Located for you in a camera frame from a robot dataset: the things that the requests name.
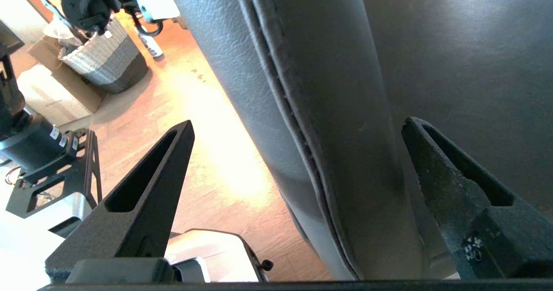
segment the black metal bracket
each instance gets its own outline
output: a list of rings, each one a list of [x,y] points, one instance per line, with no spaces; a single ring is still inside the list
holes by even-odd
[[[189,121],[167,131],[48,257],[52,281],[83,259],[164,256],[193,144]]]
[[[13,187],[6,211],[28,218],[75,192],[85,196],[90,207],[95,208],[96,200],[91,190],[93,179],[96,180],[98,202],[102,201],[98,140],[94,131],[79,129],[75,132],[67,131],[65,135],[69,145],[57,159],[32,172],[22,173]],[[37,195],[59,183],[63,183],[61,195],[44,206],[35,208]],[[62,222],[51,231],[66,237],[79,223],[80,221],[76,221],[64,225]]]
[[[426,121],[401,134],[462,279],[553,277],[553,224]]]

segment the white label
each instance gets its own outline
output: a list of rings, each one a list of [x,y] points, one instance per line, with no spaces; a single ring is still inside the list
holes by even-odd
[[[58,135],[60,135],[60,130],[58,130],[56,126],[54,126],[54,128],[52,129],[52,132],[50,132],[50,137],[55,140],[57,139]]]
[[[67,144],[67,137],[65,136],[65,134],[63,134],[61,135],[60,146],[65,147],[66,144]]]
[[[73,135],[73,149],[77,150],[77,147],[79,147],[79,141],[77,140],[77,137]]]

